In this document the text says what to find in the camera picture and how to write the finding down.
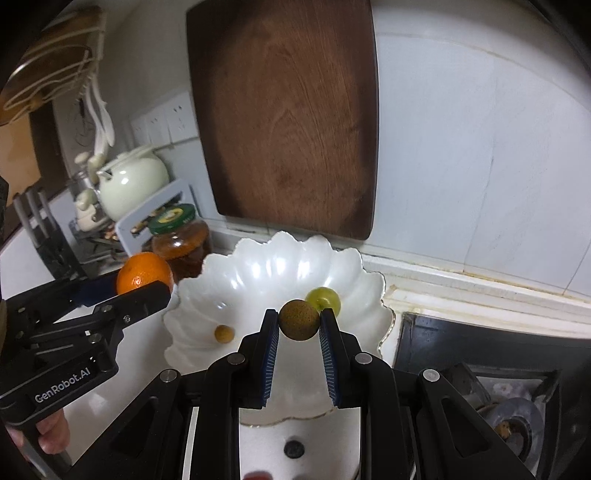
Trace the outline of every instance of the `hand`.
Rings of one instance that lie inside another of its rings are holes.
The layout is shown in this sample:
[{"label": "hand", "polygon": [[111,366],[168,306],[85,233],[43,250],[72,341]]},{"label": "hand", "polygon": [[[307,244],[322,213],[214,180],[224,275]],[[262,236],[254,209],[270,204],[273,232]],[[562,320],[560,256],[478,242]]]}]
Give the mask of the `hand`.
[{"label": "hand", "polygon": [[[10,428],[7,430],[17,447],[22,448],[25,443],[23,433]],[[63,452],[70,443],[70,427],[63,409],[37,423],[37,430],[41,434],[39,446],[49,455]]]}]

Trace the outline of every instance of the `white wall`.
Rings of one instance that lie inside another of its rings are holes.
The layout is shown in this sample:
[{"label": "white wall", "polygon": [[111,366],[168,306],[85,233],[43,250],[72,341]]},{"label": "white wall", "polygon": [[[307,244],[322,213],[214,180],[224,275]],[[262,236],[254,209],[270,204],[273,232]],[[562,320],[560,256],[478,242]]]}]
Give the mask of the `white wall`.
[{"label": "white wall", "polygon": [[[106,41],[103,97],[128,117],[190,89],[185,14],[143,0]],[[374,0],[380,141],[361,250],[591,297],[591,81],[566,41],[511,0]],[[160,152],[221,219],[199,141]]]},{"label": "white wall", "polygon": [[95,146],[95,125],[90,114],[82,117],[78,91],[71,90],[53,101],[53,115],[61,153],[70,177],[80,168],[74,163],[79,153],[92,152]]}]

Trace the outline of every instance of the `white tile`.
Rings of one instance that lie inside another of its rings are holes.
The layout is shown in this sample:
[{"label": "white tile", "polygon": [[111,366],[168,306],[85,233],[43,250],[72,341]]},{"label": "white tile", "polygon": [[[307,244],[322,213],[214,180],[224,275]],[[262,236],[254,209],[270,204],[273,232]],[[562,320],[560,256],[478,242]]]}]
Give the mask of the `white tile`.
[{"label": "white tile", "polygon": [[495,148],[470,265],[566,288],[591,238],[591,114],[495,60]]},{"label": "white tile", "polygon": [[463,262],[493,146],[493,57],[378,36],[379,161],[367,244]]},{"label": "white tile", "polygon": [[591,108],[591,80],[572,46],[525,1],[372,0],[377,34],[445,40],[491,52]]},{"label": "white tile", "polygon": [[173,143],[197,138],[197,120],[193,113],[193,100],[189,91],[179,93],[166,102],[166,120]]},{"label": "white tile", "polygon": [[587,250],[587,253],[583,257],[583,261],[571,280],[566,294],[583,294],[587,297],[591,297],[591,248]]},{"label": "white tile", "polygon": [[462,273],[469,275],[470,278],[491,280],[502,283],[503,285],[526,288],[527,290],[538,291],[540,293],[549,293],[552,295],[562,295],[564,293],[564,287],[556,287],[540,281],[531,280],[530,278],[516,277],[515,275],[474,267],[473,265],[464,265]]}]

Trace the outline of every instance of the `white teapot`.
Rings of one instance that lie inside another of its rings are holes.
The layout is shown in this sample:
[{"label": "white teapot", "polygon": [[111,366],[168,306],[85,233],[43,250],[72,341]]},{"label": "white teapot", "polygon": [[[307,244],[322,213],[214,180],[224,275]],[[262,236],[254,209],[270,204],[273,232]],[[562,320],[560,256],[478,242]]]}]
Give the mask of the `white teapot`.
[{"label": "white teapot", "polygon": [[166,166],[142,145],[118,155],[98,170],[100,204],[115,222],[170,181]]}]

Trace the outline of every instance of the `mandarin orange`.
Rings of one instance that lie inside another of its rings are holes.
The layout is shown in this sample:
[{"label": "mandarin orange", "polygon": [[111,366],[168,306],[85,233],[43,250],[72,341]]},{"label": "mandarin orange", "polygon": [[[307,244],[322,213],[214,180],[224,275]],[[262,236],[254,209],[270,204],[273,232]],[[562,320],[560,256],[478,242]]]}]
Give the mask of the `mandarin orange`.
[{"label": "mandarin orange", "polygon": [[160,280],[173,290],[173,272],[166,260],[152,252],[131,256],[117,274],[117,295],[127,293]]}]

